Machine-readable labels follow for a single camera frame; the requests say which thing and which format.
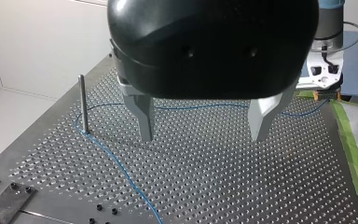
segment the metal bracket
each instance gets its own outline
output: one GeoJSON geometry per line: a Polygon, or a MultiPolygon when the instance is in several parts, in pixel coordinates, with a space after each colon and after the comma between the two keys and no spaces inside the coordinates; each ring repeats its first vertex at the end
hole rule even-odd
{"type": "Polygon", "coordinates": [[[138,119],[139,133],[142,141],[152,141],[154,134],[153,98],[144,95],[130,84],[124,84],[117,76],[117,81],[123,96],[124,105],[138,119]]]}
{"type": "Polygon", "coordinates": [[[248,121],[253,141],[263,141],[267,138],[275,116],[292,101],[296,84],[297,80],[289,88],[277,95],[251,100],[248,121]]]}
{"type": "Polygon", "coordinates": [[[34,195],[36,189],[11,183],[0,195],[0,224],[7,224],[34,195]]]}

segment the black plastic cover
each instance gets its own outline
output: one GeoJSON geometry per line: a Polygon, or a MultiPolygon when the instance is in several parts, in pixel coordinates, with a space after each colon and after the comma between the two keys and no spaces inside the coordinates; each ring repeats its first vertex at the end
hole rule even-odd
{"type": "Polygon", "coordinates": [[[110,0],[121,74],[173,99],[256,99],[300,75],[317,0],[110,0]]]}

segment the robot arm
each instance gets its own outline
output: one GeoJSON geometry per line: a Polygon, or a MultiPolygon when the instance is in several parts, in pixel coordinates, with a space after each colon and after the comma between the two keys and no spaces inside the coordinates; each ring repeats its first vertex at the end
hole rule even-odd
{"type": "Polygon", "coordinates": [[[318,30],[307,58],[309,75],[278,95],[251,101],[248,120],[253,140],[267,137],[273,118],[290,103],[295,90],[339,91],[344,52],[336,50],[343,47],[344,3],[319,0],[318,30]]]}
{"type": "Polygon", "coordinates": [[[153,97],[255,99],[251,133],[265,139],[296,89],[328,89],[339,80],[343,53],[310,47],[342,47],[344,2],[319,3],[110,0],[117,78],[142,139],[153,137],[153,97]],[[299,78],[307,55],[310,76],[299,78]]]}

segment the metal plate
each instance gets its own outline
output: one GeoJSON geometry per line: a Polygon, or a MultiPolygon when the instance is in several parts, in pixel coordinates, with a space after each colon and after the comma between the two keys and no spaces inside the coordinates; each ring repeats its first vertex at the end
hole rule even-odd
{"type": "Polygon", "coordinates": [[[35,189],[21,184],[7,186],[0,195],[0,224],[10,223],[34,193],[35,189]]]}
{"type": "MultiPolygon", "coordinates": [[[[122,102],[115,72],[103,76],[88,97],[89,106],[122,102]]],[[[156,100],[155,105],[214,103],[226,101],[156,100]]],[[[315,106],[295,99],[286,111],[315,106]]],[[[70,107],[10,178],[156,223],[113,161],[73,128],[79,102],[70,107]]],[[[157,110],[156,121],[155,140],[143,143],[124,106],[89,113],[91,133],[120,158],[165,223],[358,223],[358,199],[342,165],[343,151],[333,147],[319,112],[277,117],[269,138],[259,143],[251,142],[246,110],[236,107],[157,110]]]]}

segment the white cabinet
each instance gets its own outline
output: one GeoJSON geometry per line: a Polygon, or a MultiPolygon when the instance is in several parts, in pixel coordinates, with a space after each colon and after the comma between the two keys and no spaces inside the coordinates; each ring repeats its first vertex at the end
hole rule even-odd
{"type": "Polygon", "coordinates": [[[1,86],[58,99],[109,53],[109,37],[103,4],[0,0],[1,86]]]}

